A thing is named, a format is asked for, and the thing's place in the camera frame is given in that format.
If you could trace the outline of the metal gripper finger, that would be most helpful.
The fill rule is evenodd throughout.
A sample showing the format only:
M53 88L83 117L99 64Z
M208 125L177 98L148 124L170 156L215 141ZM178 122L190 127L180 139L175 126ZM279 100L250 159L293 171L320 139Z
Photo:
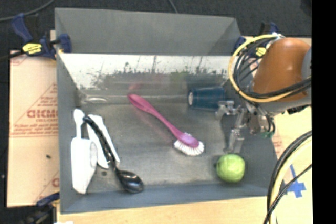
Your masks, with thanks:
M245 137L241 129L233 128L225 134L225 153L240 153Z
M233 100L219 101L218 109L215 112L215 119L220 120L225 115L236 115L240 105L236 104Z

